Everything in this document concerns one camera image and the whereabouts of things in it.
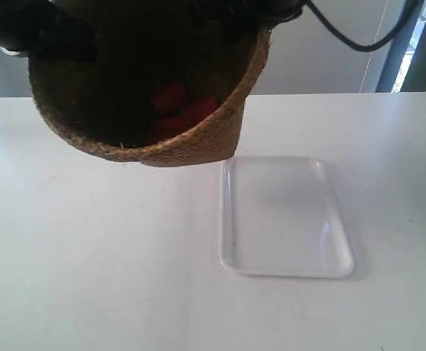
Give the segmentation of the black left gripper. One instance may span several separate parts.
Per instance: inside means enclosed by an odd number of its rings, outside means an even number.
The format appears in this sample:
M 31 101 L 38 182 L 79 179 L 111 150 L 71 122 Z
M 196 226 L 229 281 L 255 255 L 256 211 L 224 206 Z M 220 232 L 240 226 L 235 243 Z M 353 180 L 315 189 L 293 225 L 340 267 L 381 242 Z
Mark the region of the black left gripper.
M 95 41 L 88 21 L 58 11 L 51 1 L 0 1 L 0 48 L 8 55 L 92 62 Z

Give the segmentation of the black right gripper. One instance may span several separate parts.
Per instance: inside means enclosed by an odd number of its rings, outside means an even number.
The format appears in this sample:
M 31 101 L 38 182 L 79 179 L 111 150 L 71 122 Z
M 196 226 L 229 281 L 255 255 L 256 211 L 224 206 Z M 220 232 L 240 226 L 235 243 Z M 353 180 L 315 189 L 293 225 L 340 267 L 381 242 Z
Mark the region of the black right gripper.
M 299 17 L 304 1 L 217 0 L 194 1 L 194 19 L 200 23 L 230 19 L 241 23 L 278 25 Z

